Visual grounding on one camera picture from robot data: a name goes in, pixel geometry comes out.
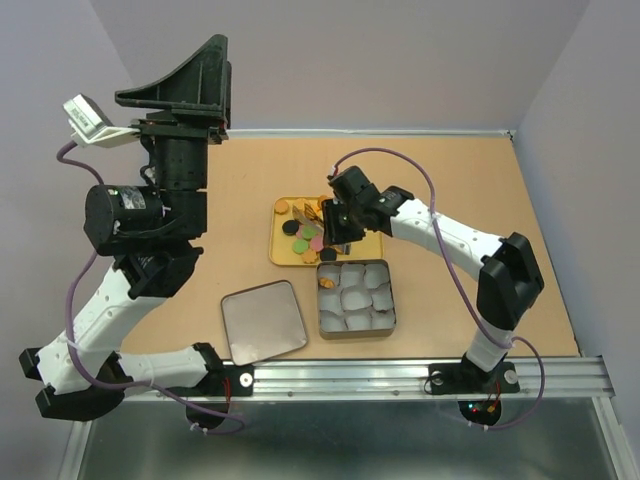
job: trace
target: glass panel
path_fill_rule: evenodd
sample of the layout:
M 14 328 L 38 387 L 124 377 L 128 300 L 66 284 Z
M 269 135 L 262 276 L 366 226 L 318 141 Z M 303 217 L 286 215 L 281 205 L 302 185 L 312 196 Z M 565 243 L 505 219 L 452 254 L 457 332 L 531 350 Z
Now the glass panel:
M 531 405 L 503 402 L 503 419 Z M 249 428 L 190 432 L 168 402 L 125 402 L 94 422 L 80 478 L 615 478 L 590 399 L 547 399 L 522 425 L 469 428 L 455 402 L 237 404 Z

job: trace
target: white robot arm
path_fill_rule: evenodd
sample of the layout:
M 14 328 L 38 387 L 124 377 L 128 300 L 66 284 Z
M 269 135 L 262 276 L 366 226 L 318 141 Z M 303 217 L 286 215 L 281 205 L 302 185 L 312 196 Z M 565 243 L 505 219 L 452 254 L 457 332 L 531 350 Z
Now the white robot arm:
M 365 151 L 402 156 L 371 148 L 343 158 Z M 495 383 L 511 347 L 513 330 L 544 288 L 529 241 L 518 233 L 509 238 L 484 233 L 431 212 L 430 206 L 398 187 L 380 192 L 358 167 L 340 174 L 332 172 L 329 185 L 336 198 L 323 203 L 325 245 L 361 240 L 365 230 L 381 231 L 443 256 L 450 270 L 451 264 L 457 265 L 478 282 L 476 304 L 480 315 L 468 305 L 478 331 L 462 361 L 450 366 L 451 373 L 432 389 L 434 394 L 485 391 L 487 385 Z
M 150 311 L 166 300 L 157 297 L 129 297 L 131 285 L 121 270 L 109 268 L 102 284 L 73 321 L 75 341 L 85 369 L 97 377 L 107 358 L 119 352 L 122 341 Z M 118 354 L 118 364 L 131 381 L 145 381 L 162 387 L 195 387 L 208 373 L 207 362 L 193 347 L 177 352 L 130 355 Z M 56 395 L 90 387 L 69 357 L 69 339 L 62 332 L 38 351 L 36 368 L 42 382 Z M 141 393 L 130 389 L 126 393 Z

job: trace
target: wooden table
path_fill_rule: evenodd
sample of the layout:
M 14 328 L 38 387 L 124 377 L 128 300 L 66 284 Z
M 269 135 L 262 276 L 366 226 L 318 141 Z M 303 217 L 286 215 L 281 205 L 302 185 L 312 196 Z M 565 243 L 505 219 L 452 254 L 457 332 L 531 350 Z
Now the wooden table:
M 323 340 L 318 332 L 313 268 L 278 267 L 268 258 L 272 205 L 285 195 L 330 194 L 329 167 L 365 146 L 399 150 L 420 162 L 437 190 L 437 210 L 486 232 L 526 235 L 546 288 L 523 318 L 518 334 L 543 355 L 577 355 L 573 332 L 551 262 L 506 138 L 235 139 L 211 147 L 209 227 L 197 243 L 205 248 L 191 280 L 127 337 L 123 350 L 153 353 L 210 342 L 229 358 L 220 300 L 229 293 L 289 280 L 306 324 L 306 347 L 279 358 L 460 357 L 475 325 L 440 257 L 407 242 L 385 238 L 397 307 L 397 328 L 387 338 Z M 369 153 L 357 163 L 380 190 L 398 185 L 428 202 L 429 191 L 413 167 L 392 156 Z M 461 272 L 475 300 L 476 284 Z M 530 355 L 524 346 L 513 355 Z

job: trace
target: black mounting bracket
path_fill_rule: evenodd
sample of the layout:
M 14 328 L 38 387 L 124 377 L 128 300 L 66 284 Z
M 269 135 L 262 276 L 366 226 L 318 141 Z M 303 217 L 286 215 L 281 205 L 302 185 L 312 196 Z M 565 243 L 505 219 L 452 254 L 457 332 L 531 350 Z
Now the black mounting bracket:
M 518 393 L 520 384 L 516 367 L 511 362 L 500 362 L 492 372 L 479 373 L 479 369 L 463 358 L 457 363 L 438 363 L 429 366 L 429 387 L 432 395 L 489 395 L 496 392 L 496 383 L 502 393 Z
M 20 354 L 20 365 L 25 377 L 41 381 L 38 372 L 39 348 L 27 348 Z M 104 362 L 96 378 L 108 383 L 132 381 L 118 363 L 119 357 L 112 353 Z M 88 422 L 106 415 L 124 400 L 124 390 L 103 390 L 91 386 L 78 392 L 56 395 L 48 385 L 36 395 L 36 405 L 43 418 Z
M 158 109 L 143 122 L 142 134 L 175 135 L 174 126 L 185 127 L 185 137 L 226 139 L 231 113 L 231 63 L 228 39 L 214 35 L 179 67 L 160 80 L 142 87 L 116 92 L 123 107 Z
M 198 385 L 193 388 L 171 388 L 170 390 L 176 395 L 182 397 L 224 397 L 227 394 L 224 382 L 229 381 L 229 395 L 233 397 L 250 397 L 253 395 L 253 383 L 255 368 L 253 365 L 224 365 L 215 350 L 209 347 L 207 353 L 200 350 L 200 353 L 206 358 L 207 365 L 210 368 L 210 374 L 207 375 Z M 227 402 L 197 402 L 196 405 L 204 407 L 208 410 L 214 410 L 220 413 L 229 413 L 229 403 Z M 191 423 L 197 424 L 201 428 L 213 430 L 220 426 L 224 421 L 223 417 L 215 417 L 198 412 L 192 408 L 186 407 L 185 416 Z

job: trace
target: white wall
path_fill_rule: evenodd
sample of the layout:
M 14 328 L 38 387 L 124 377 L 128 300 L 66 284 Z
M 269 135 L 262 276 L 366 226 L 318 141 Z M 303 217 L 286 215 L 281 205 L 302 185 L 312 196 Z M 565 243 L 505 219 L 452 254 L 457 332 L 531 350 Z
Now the white wall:
M 234 128 L 514 128 L 588 0 L 91 0 L 134 83 L 229 37 Z
M 516 151 L 580 345 L 640 459 L 640 2 L 592 0 Z
M 82 91 L 127 121 L 113 91 L 130 80 L 86 0 L 3 2 L 0 58 L 0 477 L 55 478 L 70 424 L 40 418 L 41 384 L 22 376 L 18 355 L 62 330 L 67 285 L 90 254 L 82 222 L 91 179 L 54 158 L 70 134 L 61 104 Z M 126 148 L 75 157 L 116 181 L 135 178 L 142 158 Z

